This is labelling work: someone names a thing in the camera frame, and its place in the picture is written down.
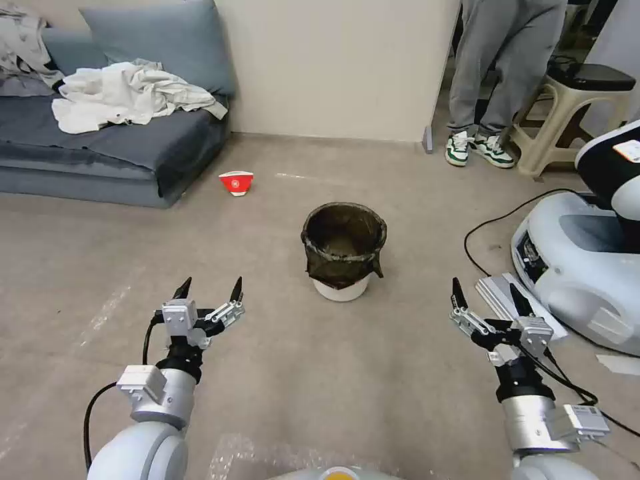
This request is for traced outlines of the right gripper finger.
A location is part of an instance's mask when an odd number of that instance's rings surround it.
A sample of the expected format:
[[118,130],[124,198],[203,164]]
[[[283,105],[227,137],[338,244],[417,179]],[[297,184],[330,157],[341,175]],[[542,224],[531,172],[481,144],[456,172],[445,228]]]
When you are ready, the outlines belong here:
[[449,315],[450,319],[468,337],[471,337],[474,333],[487,336],[497,332],[494,326],[480,318],[480,316],[469,308],[457,277],[452,278],[451,304],[452,311]]
[[509,284],[513,304],[519,317],[533,317],[534,310],[526,296],[520,292],[516,284]]

